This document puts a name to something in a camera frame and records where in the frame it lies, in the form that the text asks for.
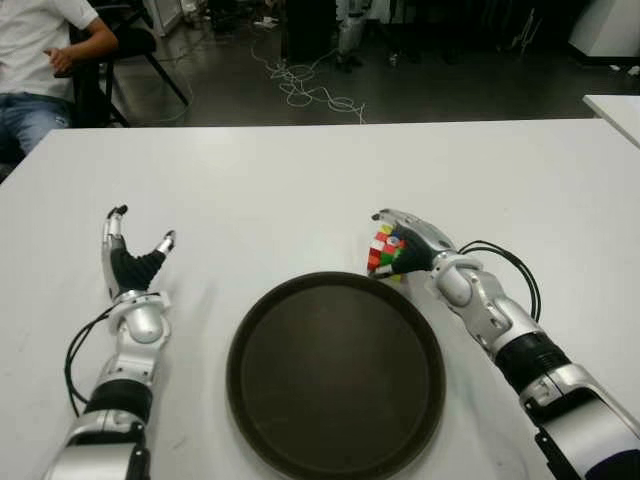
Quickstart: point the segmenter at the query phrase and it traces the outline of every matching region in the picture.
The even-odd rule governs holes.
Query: dark floor
[[[160,42],[157,58],[187,97],[186,110],[145,60],[116,67],[116,99],[134,126],[313,125],[357,123],[354,113],[337,113],[314,102],[305,108],[286,103],[255,53],[274,65],[280,33],[243,27],[215,39],[209,28],[179,26]],[[566,52],[510,53],[465,51],[448,65],[441,51],[425,48],[419,63],[401,58],[389,66],[379,38],[367,36],[364,66],[343,73],[325,61],[307,88],[326,87],[333,96],[366,104],[367,123],[579,118],[592,116],[582,102],[591,94],[638,94],[640,79],[608,66],[584,66]]]

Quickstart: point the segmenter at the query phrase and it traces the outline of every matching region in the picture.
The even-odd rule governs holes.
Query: black palm pad
[[[397,226],[392,235],[405,241],[404,251],[393,263],[393,273],[409,273],[433,268],[433,251],[413,230]]]
[[[162,266],[165,254],[154,250],[141,257],[132,256],[125,248],[111,252],[113,275],[120,286],[119,294],[129,290],[145,291]]]

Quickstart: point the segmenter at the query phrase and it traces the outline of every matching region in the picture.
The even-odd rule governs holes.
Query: robotic arm
[[[479,261],[458,254],[442,232],[414,215],[386,209],[373,219],[392,225],[406,249],[372,276],[430,272],[448,306],[519,395],[557,479],[640,478],[638,421],[567,358],[505,295],[495,276]]]
[[[163,315],[168,299],[147,290],[174,247],[175,232],[167,233],[148,255],[133,257],[120,227],[126,212],[126,206],[109,212],[102,239],[103,270],[114,304],[110,317],[117,325],[116,353],[45,480],[149,478],[145,428],[156,367],[171,330]]]

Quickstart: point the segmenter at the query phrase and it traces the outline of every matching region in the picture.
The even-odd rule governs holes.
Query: chair leg
[[[105,85],[105,95],[107,101],[111,103],[111,95],[113,94],[113,75],[114,75],[114,62],[107,62],[107,84]]]
[[[158,61],[154,58],[154,56],[151,55],[150,53],[147,53],[145,57],[147,57],[147,60],[149,60],[149,63],[153,66],[153,68],[156,69],[156,72],[158,72],[158,74],[162,77],[162,79],[169,84],[169,86],[175,92],[178,98],[182,100],[182,103],[184,103],[185,105],[188,105],[189,101],[187,100],[187,97],[184,96],[184,94],[180,91],[180,89],[174,83],[174,81],[171,80],[171,77],[169,76],[169,74],[167,74],[165,69],[162,68],[162,65],[158,63]]]
[[[110,103],[109,105],[110,105],[109,109],[111,110],[111,114],[115,117],[116,122],[118,122],[124,128],[129,128],[131,125],[129,124],[129,121],[126,118],[124,118],[124,115],[120,113],[120,110],[118,110],[113,103]]]

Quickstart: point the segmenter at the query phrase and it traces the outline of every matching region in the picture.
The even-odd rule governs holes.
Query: black chair
[[[129,126],[129,122],[126,120],[124,115],[118,111],[112,102],[115,63],[118,60],[126,58],[137,56],[145,57],[156,72],[158,72],[164,82],[167,83],[175,92],[180,101],[187,105],[189,103],[187,97],[185,97],[175,82],[167,74],[166,70],[162,68],[162,65],[160,65],[153,56],[153,53],[157,49],[157,45],[151,32],[144,28],[132,26],[138,20],[143,20],[149,28],[153,28],[153,20],[143,1],[92,0],[91,4],[118,38],[118,50],[115,53],[98,60],[99,63],[106,63],[107,65],[105,96],[110,105],[110,111],[116,121],[122,124],[122,126]]]

